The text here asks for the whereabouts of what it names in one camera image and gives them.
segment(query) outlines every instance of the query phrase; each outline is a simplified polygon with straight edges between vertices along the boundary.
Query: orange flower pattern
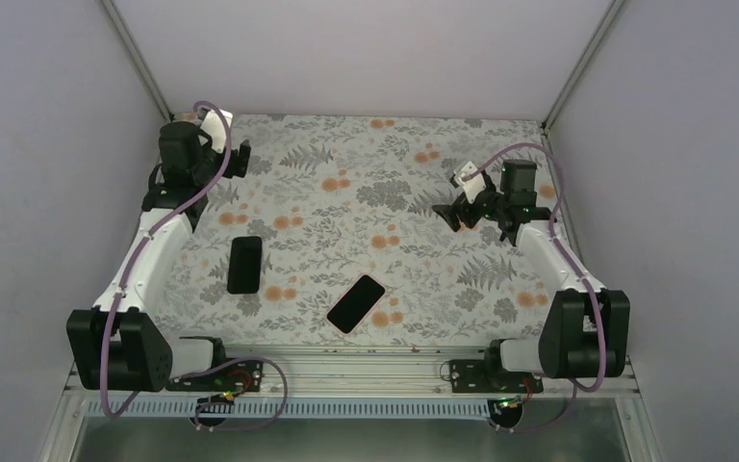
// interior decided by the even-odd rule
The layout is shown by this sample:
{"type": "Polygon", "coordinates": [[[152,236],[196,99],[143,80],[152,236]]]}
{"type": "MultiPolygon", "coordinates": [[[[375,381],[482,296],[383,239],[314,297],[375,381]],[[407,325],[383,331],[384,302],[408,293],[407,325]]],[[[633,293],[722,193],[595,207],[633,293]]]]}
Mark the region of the orange flower pattern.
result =
{"type": "MultiPolygon", "coordinates": [[[[229,343],[422,349],[477,347],[541,330],[549,295],[495,225],[484,220],[452,233],[430,211],[454,199],[446,179],[457,165],[541,141],[536,123],[239,115],[232,132],[253,145],[247,176],[223,178],[209,192],[154,315],[165,332],[202,329],[229,343]],[[238,236],[263,240],[257,294],[227,293],[230,242],[238,236]],[[344,335],[324,315],[365,273],[387,292],[344,335]]],[[[529,154],[540,161],[538,201],[552,206],[548,165],[529,154]]],[[[565,235],[565,223],[559,230],[565,235]]]]}

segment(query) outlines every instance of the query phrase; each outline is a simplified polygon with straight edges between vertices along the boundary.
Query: table surface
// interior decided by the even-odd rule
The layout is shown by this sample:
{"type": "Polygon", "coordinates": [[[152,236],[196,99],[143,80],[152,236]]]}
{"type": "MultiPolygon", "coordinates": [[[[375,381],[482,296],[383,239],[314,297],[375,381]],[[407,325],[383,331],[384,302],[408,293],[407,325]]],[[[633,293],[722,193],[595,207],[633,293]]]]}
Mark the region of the table surface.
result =
{"type": "MultiPolygon", "coordinates": [[[[460,163],[540,143],[537,122],[238,115],[232,133],[235,143],[251,140],[247,175],[223,178],[209,193],[154,313],[165,333],[238,345],[412,348],[539,335],[548,294],[520,252],[500,243],[489,221],[452,233],[430,210],[454,199],[448,177],[460,163]],[[256,295],[226,290],[238,236],[264,241],[256,295]],[[325,315],[362,274],[387,292],[345,335],[325,315]]],[[[543,154],[514,157],[539,165],[538,203],[553,206],[543,154]]]]}

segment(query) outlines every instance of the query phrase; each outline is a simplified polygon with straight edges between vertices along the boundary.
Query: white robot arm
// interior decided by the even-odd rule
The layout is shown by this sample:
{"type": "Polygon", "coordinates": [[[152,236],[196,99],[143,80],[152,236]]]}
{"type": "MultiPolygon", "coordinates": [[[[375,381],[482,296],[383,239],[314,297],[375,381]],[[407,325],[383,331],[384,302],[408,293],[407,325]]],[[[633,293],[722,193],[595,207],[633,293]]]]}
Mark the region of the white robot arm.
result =
{"type": "Polygon", "coordinates": [[[583,319],[600,316],[604,342],[605,376],[617,376],[624,369],[629,319],[629,301],[621,291],[610,291],[587,271],[568,243],[550,234],[553,219],[548,208],[537,207],[534,177],[537,166],[523,160],[503,162],[500,192],[491,177],[471,162],[455,170],[451,183],[462,193],[451,205],[435,205],[432,210],[449,227],[474,227],[481,219],[495,221],[502,234],[531,263],[553,299],[540,337],[493,341],[486,363],[507,372],[533,372],[553,378],[597,376],[599,333],[585,331],[583,319]],[[585,280],[601,305],[593,298],[585,280]]]}
{"type": "MultiPolygon", "coordinates": [[[[230,125],[233,116],[222,114],[230,125]]],[[[86,388],[99,388],[99,368],[103,359],[109,363],[109,389],[150,392],[162,390],[170,379],[189,372],[206,371],[214,362],[224,359],[219,339],[167,339],[150,318],[160,306],[171,266],[196,228],[208,199],[202,197],[148,235],[155,223],[210,183],[221,168],[220,153],[224,143],[225,130],[215,112],[209,112],[201,126],[171,122],[161,129],[159,145],[163,163],[155,167],[149,178],[140,225],[129,251],[115,278],[95,300],[92,309],[73,311],[66,323],[78,374],[86,388]],[[163,175],[160,183],[156,181],[158,170],[163,175]],[[120,290],[123,272],[143,239],[148,243],[130,269],[125,290],[120,290]],[[111,326],[109,354],[108,358],[102,358],[101,338],[118,293],[122,294],[122,299],[117,304],[111,326]]],[[[249,155],[250,145],[245,141],[239,150],[232,152],[224,176],[243,177],[249,155]]]]}

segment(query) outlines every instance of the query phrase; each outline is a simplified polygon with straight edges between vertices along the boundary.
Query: black smartphone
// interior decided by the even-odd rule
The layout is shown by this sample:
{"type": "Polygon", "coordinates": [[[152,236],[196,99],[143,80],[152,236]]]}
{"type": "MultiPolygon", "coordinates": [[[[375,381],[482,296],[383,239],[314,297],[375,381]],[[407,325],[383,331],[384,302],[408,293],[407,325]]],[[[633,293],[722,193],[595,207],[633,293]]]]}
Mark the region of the black smartphone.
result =
{"type": "Polygon", "coordinates": [[[327,320],[344,334],[348,334],[386,292],[384,286],[365,274],[330,308],[327,320]]]}
{"type": "Polygon", "coordinates": [[[228,264],[228,293],[256,294],[259,292],[261,275],[262,238],[235,238],[231,244],[231,262],[228,264]]]}

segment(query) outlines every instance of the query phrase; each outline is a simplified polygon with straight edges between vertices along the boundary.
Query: purple cable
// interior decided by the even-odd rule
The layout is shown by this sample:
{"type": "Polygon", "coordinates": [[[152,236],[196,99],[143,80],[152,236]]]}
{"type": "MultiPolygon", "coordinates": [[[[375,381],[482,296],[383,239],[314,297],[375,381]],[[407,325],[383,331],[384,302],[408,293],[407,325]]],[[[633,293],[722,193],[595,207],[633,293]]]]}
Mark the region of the purple cable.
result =
{"type": "MultiPolygon", "coordinates": [[[[497,159],[499,159],[503,155],[515,149],[520,149],[521,147],[533,147],[534,149],[537,149],[543,154],[545,154],[546,158],[548,159],[548,163],[551,166],[553,166],[554,171],[556,171],[556,176],[559,179],[559,194],[556,199],[556,205],[553,206],[553,210],[550,213],[550,218],[548,219],[548,233],[550,234],[550,238],[553,241],[553,244],[556,247],[556,249],[559,250],[559,253],[562,254],[562,257],[565,259],[566,262],[568,262],[568,265],[570,265],[571,268],[573,269],[573,273],[576,275],[577,278],[579,278],[582,281],[582,285],[584,285],[585,289],[588,291],[588,297],[591,298],[591,305],[594,307],[594,310],[600,309],[598,308],[599,301],[597,300],[597,294],[596,294],[596,291],[594,290],[594,286],[591,285],[591,282],[585,277],[585,272],[579,267],[579,265],[576,264],[576,262],[573,260],[573,256],[571,256],[571,254],[568,253],[568,250],[565,249],[565,247],[562,245],[562,242],[559,240],[559,237],[556,235],[556,229],[554,228],[554,220],[556,219],[556,216],[559,214],[559,210],[562,206],[563,200],[565,200],[565,176],[562,174],[562,168],[556,163],[556,160],[554,159],[550,151],[545,149],[544,146],[537,144],[535,142],[518,142],[510,146],[507,146],[505,149],[499,151],[497,154],[492,156],[491,159],[486,161],[486,163],[483,164],[482,167],[478,168],[477,171],[464,176],[462,179],[464,181],[471,180],[476,175],[479,175],[480,172],[484,171],[488,166],[496,162],[497,159]]],[[[599,371],[597,372],[597,379],[594,382],[594,384],[591,385],[590,387],[586,387],[582,385],[575,378],[571,379],[571,382],[573,382],[573,385],[575,385],[576,388],[579,388],[580,390],[586,393],[593,393],[596,390],[598,390],[599,387],[601,387],[601,383],[604,381],[605,370],[607,369],[607,352],[606,352],[607,347],[604,342],[604,326],[602,325],[601,316],[596,316],[596,313],[595,313],[594,321],[596,322],[596,325],[597,325],[597,339],[599,341],[599,371]]]]}
{"type": "Polygon", "coordinates": [[[143,236],[138,246],[135,247],[135,250],[129,256],[129,260],[128,262],[126,262],[126,266],[123,268],[123,273],[120,275],[120,281],[117,284],[117,293],[115,294],[115,298],[112,300],[112,306],[109,308],[109,315],[106,318],[106,326],[103,329],[103,341],[100,344],[100,406],[103,408],[103,414],[111,420],[120,417],[120,415],[126,411],[126,408],[129,407],[129,404],[132,403],[132,401],[137,397],[139,393],[132,393],[125,401],[123,401],[123,404],[120,406],[119,409],[117,409],[116,412],[112,412],[112,406],[109,404],[109,343],[112,338],[112,326],[115,324],[115,314],[117,314],[117,308],[119,308],[120,306],[120,300],[123,299],[123,292],[126,290],[126,285],[129,282],[129,276],[132,273],[132,268],[138,261],[142,250],[145,248],[145,245],[148,244],[149,241],[151,241],[151,237],[154,236],[154,233],[162,228],[163,225],[168,223],[169,220],[185,212],[186,209],[194,204],[194,202],[201,199],[205,194],[207,194],[208,191],[210,191],[211,188],[213,188],[214,185],[219,181],[219,178],[222,177],[225,169],[228,168],[228,162],[231,160],[231,127],[228,125],[228,120],[225,118],[225,115],[222,113],[222,110],[220,108],[208,101],[200,100],[193,103],[193,110],[195,112],[199,111],[199,109],[202,107],[208,108],[211,111],[217,113],[217,116],[219,116],[219,119],[222,122],[222,128],[225,130],[225,155],[222,159],[222,165],[219,167],[219,171],[217,171],[217,174],[214,175],[214,178],[212,178],[211,181],[209,181],[208,184],[205,185],[205,188],[195,194],[194,197],[187,200],[176,209],[172,210],[170,213],[168,213],[168,215],[154,223],[154,226],[149,228],[146,235],[143,236]]]}
{"type": "MultiPolygon", "coordinates": [[[[562,419],[565,418],[566,415],[568,415],[568,411],[573,407],[573,401],[576,399],[576,386],[573,386],[573,395],[571,395],[571,399],[565,404],[565,408],[562,410],[562,412],[559,413],[558,416],[556,416],[552,421],[543,423],[542,425],[532,426],[530,428],[508,428],[506,431],[509,434],[521,434],[521,433],[533,433],[535,431],[545,430],[546,428],[550,426],[554,426],[556,424],[559,424],[562,419]]],[[[489,425],[493,426],[495,428],[495,431],[499,431],[500,426],[495,423],[491,418],[487,419],[489,421],[489,425]]]]}
{"type": "Polygon", "coordinates": [[[231,426],[231,427],[225,427],[220,429],[215,429],[212,426],[203,425],[199,422],[199,414],[208,409],[209,407],[214,407],[218,404],[233,406],[234,402],[206,402],[203,404],[200,404],[197,406],[196,411],[193,415],[193,423],[196,425],[197,429],[199,428],[205,428],[209,431],[252,431],[252,430],[258,430],[260,428],[264,428],[274,422],[276,422],[279,419],[279,416],[282,415],[283,412],[285,412],[285,407],[288,405],[288,378],[285,376],[284,371],[282,371],[282,368],[279,367],[276,363],[273,361],[270,361],[267,358],[263,358],[262,356],[243,356],[242,358],[232,359],[230,361],[226,361],[223,364],[220,364],[219,366],[216,366],[215,368],[208,369],[207,371],[203,372],[191,372],[187,373],[185,375],[182,375],[179,379],[185,380],[186,378],[193,378],[193,377],[204,377],[205,375],[210,375],[215,372],[219,372],[232,364],[239,363],[241,361],[262,361],[263,363],[268,363],[271,366],[273,366],[274,369],[276,369],[277,372],[279,372],[279,376],[282,378],[282,384],[284,385],[284,388],[282,390],[282,403],[279,404],[279,409],[270,416],[269,419],[267,419],[264,422],[256,423],[254,425],[248,425],[248,426],[231,426]]]}

